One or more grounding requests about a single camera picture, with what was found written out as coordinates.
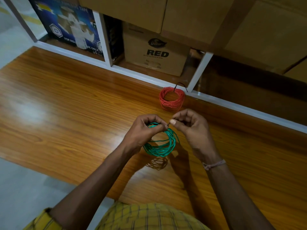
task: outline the red wire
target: red wire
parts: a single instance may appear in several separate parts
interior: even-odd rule
[[[175,92],[178,95],[178,99],[174,101],[166,101],[164,97],[166,96],[168,92]],[[173,87],[166,87],[161,90],[159,94],[159,99],[160,99],[160,103],[163,109],[165,109],[165,107],[169,107],[172,109],[179,110],[185,100],[185,93],[181,89],[178,89],[178,88],[174,89]]]

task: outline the green wire coil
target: green wire coil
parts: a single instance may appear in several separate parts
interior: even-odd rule
[[[147,126],[148,127],[155,127],[159,125],[158,123],[150,123]],[[166,157],[168,154],[170,154],[175,145],[176,145],[176,138],[178,140],[178,143],[180,143],[177,134],[170,128],[168,128],[166,131],[164,131],[164,133],[166,133],[166,135],[169,137],[169,139],[166,140],[152,140],[149,143],[152,142],[165,142],[168,141],[167,143],[163,144],[163,145],[158,145],[158,146],[153,146],[149,143],[146,143],[143,148],[145,150],[145,152],[147,152],[149,155],[153,155],[153,156],[160,156],[160,157]]]

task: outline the shirt sleeve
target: shirt sleeve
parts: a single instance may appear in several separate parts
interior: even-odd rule
[[[44,209],[23,230],[62,230],[63,228],[49,215],[50,210],[50,208]]]

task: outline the wooden countertop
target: wooden countertop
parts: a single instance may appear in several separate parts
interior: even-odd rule
[[[160,107],[160,90],[31,48],[0,70],[0,156],[79,184],[116,148],[136,116],[171,118]],[[307,228],[306,134],[190,97],[184,107],[208,119],[231,171],[277,229]],[[204,213],[202,221],[209,227],[227,229],[205,170],[184,136],[178,136],[175,159],[155,161],[141,151],[108,197]],[[188,188],[183,186],[186,178]]]

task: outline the brown cardboard box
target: brown cardboard box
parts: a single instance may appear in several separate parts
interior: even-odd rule
[[[63,1],[75,4],[75,5],[80,5],[78,0],[63,0]]]
[[[307,59],[284,74],[286,77],[307,83]]]
[[[123,23],[126,61],[180,76],[190,47],[130,23]]]
[[[307,54],[307,0],[168,0],[161,35],[282,73]]]
[[[161,32],[167,0],[79,0],[80,5],[113,18]]]

